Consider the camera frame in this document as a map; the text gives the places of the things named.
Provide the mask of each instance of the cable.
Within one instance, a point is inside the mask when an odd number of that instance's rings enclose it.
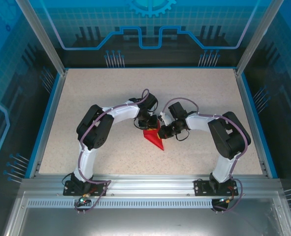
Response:
[[[145,130],[145,129],[142,129],[142,128],[140,128],[140,127],[136,126],[136,124],[135,124],[135,121],[136,121],[136,118],[134,118],[134,120],[133,120],[133,124],[134,124],[134,126],[135,126],[137,129],[140,129],[140,130]]]
[[[174,101],[174,100],[179,100],[179,99],[180,99],[180,100],[186,100],[186,101],[189,101],[189,102],[193,103],[193,104],[196,106],[196,113],[198,114],[198,112],[199,112],[199,106],[198,106],[194,101],[192,101],[192,100],[190,100],[190,99],[188,99],[188,98],[185,98],[185,97],[175,97],[175,98],[173,98],[173,99],[170,99],[170,100],[165,104],[165,106],[164,106],[162,112],[164,113],[164,111],[165,111],[167,105],[168,105],[170,102],[172,102],[172,101]]]
[[[150,110],[147,110],[147,111],[148,111],[148,112],[154,112],[154,111],[156,111],[157,107],[159,107],[159,101],[157,100],[157,102],[156,102],[155,104],[156,104],[156,107],[155,107],[155,109],[154,109],[154,110],[152,110],[152,111],[150,111]]]
[[[226,209],[224,212],[232,211],[240,203],[240,201],[242,200],[242,196],[243,196],[243,184],[242,184],[242,182],[237,178],[231,178],[231,180],[235,180],[235,181],[239,182],[239,184],[240,184],[240,194],[239,194],[239,197],[238,197],[237,201],[235,202],[235,204],[232,207],[230,207],[229,209]]]
[[[108,189],[108,187],[109,187],[109,185],[110,185],[110,182],[105,186],[105,189],[101,192],[101,194],[100,194],[100,196],[97,198],[96,202],[95,202],[95,203],[94,203],[90,208],[88,208],[87,210],[83,210],[83,213],[84,213],[84,214],[85,214],[87,211],[90,211],[90,210],[92,210],[94,207],[96,207],[96,205],[97,205],[98,202],[100,201],[101,197],[102,197],[102,196],[104,195],[104,193],[107,191],[107,189]],[[79,201],[77,201],[77,202],[75,203],[74,208],[75,208],[76,211],[80,212],[79,208],[77,207],[78,204],[79,204]]]
[[[99,200],[101,199],[101,197],[102,197],[102,195],[106,192],[106,190],[108,189],[108,186],[109,186],[109,184],[111,183],[111,180],[106,180],[106,181],[99,181],[99,182],[97,182],[97,181],[92,181],[92,180],[89,180],[89,179],[87,179],[84,175],[83,175],[83,173],[82,173],[82,171],[81,171],[81,159],[82,159],[82,155],[83,155],[83,152],[84,152],[84,149],[85,149],[85,146],[84,146],[84,144],[83,144],[83,141],[84,141],[84,139],[85,139],[85,137],[86,137],[86,135],[91,131],[91,129],[95,126],[95,124],[104,116],[104,115],[106,115],[107,113],[109,113],[109,112],[111,112],[112,110],[114,110],[114,109],[117,109],[117,108],[120,108],[120,107],[124,107],[124,106],[132,106],[132,105],[137,105],[137,104],[140,104],[140,103],[142,103],[142,102],[144,102],[146,99],[147,99],[147,97],[149,96],[149,94],[150,94],[150,91],[148,90],[148,89],[145,89],[143,92],[142,92],[142,99],[140,100],[140,101],[138,101],[138,102],[134,102],[134,103],[129,103],[129,104],[127,104],[127,103],[125,103],[125,104],[121,104],[121,105],[117,105],[117,106],[114,106],[114,107],[112,107],[112,108],[110,108],[110,109],[108,109],[107,111],[105,111],[105,112],[103,112],[102,114],[100,114],[94,121],[93,121],[93,123],[91,124],[91,126],[86,130],[86,132],[84,133],[84,135],[82,136],[82,138],[81,138],[81,140],[80,140],[80,145],[81,145],[81,151],[80,151],[80,155],[79,155],[79,157],[78,157],[78,161],[77,161],[77,168],[78,168],[78,173],[80,174],[80,176],[86,181],[86,182],[88,182],[88,183],[93,183],[93,184],[107,184],[106,185],[106,187],[105,187],[105,189],[103,190],[103,192],[101,193],[101,195],[100,195],[100,197],[97,199],[97,201],[95,202],[95,204],[94,205],[92,205],[92,207],[91,208],[89,208],[89,209],[87,209],[86,210],[86,212],[87,211],[89,211],[89,210],[92,210],[95,206],[96,206],[96,204],[99,202]]]
[[[224,120],[226,120],[228,123],[230,123],[231,125],[234,126],[234,128],[240,133],[240,135],[242,136],[243,140],[244,140],[244,143],[245,143],[245,148],[244,150],[235,158],[235,161],[232,165],[232,168],[229,172],[229,178],[232,178],[232,173],[233,173],[233,170],[237,164],[237,161],[238,159],[245,154],[245,152],[247,151],[247,148],[248,148],[248,142],[247,142],[247,138],[244,134],[244,132],[237,126],[237,124],[235,124],[233,121],[231,121],[230,119],[226,118],[226,117],[223,117],[221,115],[207,115],[207,114],[200,114],[200,113],[197,113],[198,116],[201,116],[201,117],[207,117],[207,118],[212,118],[212,117],[215,117],[215,118],[222,118]]]
[[[176,134],[175,136],[176,136],[176,139],[178,140],[178,141],[185,141],[188,137],[189,137],[189,135],[190,135],[190,133],[189,133],[189,131],[186,129],[186,131],[188,132],[188,135],[185,137],[185,138],[183,138],[183,139],[178,139],[178,134]]]
[[[61,183],[63,184],[63,186],[65,185],[65,183],[63,183],[63,180],[65,180],[66,177],[70,176],[73,172],[71,172],[70,174],[67,174],[66,176],[63,177],[63,179],[61,180]]]

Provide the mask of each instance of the robotic arm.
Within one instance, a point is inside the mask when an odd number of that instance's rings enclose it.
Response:
[[[112,110],[105,114],[85,136],[83,140],[84,149],[82,149],[80,144],[80,153],[82,152],[79,163],[80,170],[77,165],[75,171],[71,174],[71,180],[65,183],[68,186],[65,186],[64,195],[83,195],[83,193],[88,193],[92,189],[92,184],[86,182],[85,179],[93,178],[93,165],[97,155],[97,150],[106,142],[112,125],[126,119],[137,118],[139,126],[142,129],[158,127],[157,116],[153,115],[150,111],[150,109],[157,104],[157,99],[149,93],[143,102],[137,105],[135,104],[141,100],[142,98],[131,98],[125,103],[126,106],[114,109],[112,109],[112,107],[101,108],[98,105],[90,107],[76,129],[78,141],[82,139],[92,123],[103,112],[109,109]]]
[[[210,132],[220,156],[214,171],[210,174],[209,186],[214,194],[217,194],[221,189],[225,191],[227,185],[232,184],[229,177],[236,157],[245,149],[245,142],[240,132],[222,118],[200,115],[196,112],[187,113],[179,102],[171,105],[168,109],[175,121],[171,122],[171,118],[168,115],[161,113],[159,119],[165,125],[160,128],[159,137],[168,139],[180,134],[182,130]],[[246,136],[247,145],[249,145],[251,143],[250,136],[236,115],[233,112],[227,112],[223,114],[223,117],[238,126]]]

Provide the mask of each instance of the beige work surface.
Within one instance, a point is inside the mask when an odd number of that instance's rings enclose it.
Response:
[[[94,104],[109,107],[133,97],[140,98],[145,88],[159,101],[157,114],[168,100],[187,97],[204,114],[234,112],[250,133],[232,69],[70,69],[39,173],[73,172],[79,155],[76,127],[88,109]],[[187,112],[195,110],[193,104],[180,102]],[[219,156],[211,134],[203,131],[190,131],[183,142],[175,138],[163,140],[163,145],[165,151],[144,139],[132,119],[124,120],[111,128],[106,143],[98,150],[94,173],[209,174]],[[238,161],[234,173],[262,174],[253,142]]]

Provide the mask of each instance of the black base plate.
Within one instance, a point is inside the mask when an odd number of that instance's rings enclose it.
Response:
[[[236,188],[234,189],[234,196],[238,196],[238,189],[236,181],[234,180],[229,179],[228,181],[221,183],[220,189],[217,193],[214,193],[208,180],[198,179],[194,181],[194,194],[196,196],[231,196],[232,192],[228,189],[230,186]]]
[[[100,196],[103,187],[105,187],[106,184],[93,184],[91,183],[90,186],[87,188],[85,193],[90,193],[91,196]],[[65,188],[63,190],[63,195],[64,196],[82,196],[85,194],[79,190],[79,188],[75,185],[75,183],[71,180],[67,180],[65,182]]]

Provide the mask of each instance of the red block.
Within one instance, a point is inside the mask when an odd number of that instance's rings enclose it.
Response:
[[[160,149],[164,151],[164,146],[162,140],[159,138],[158,131],[160,130],[160,122],[158,121],[158,128],[151,129],[151,130],[143,130],[143,136],[153,143],[154,145],[158,146]]]

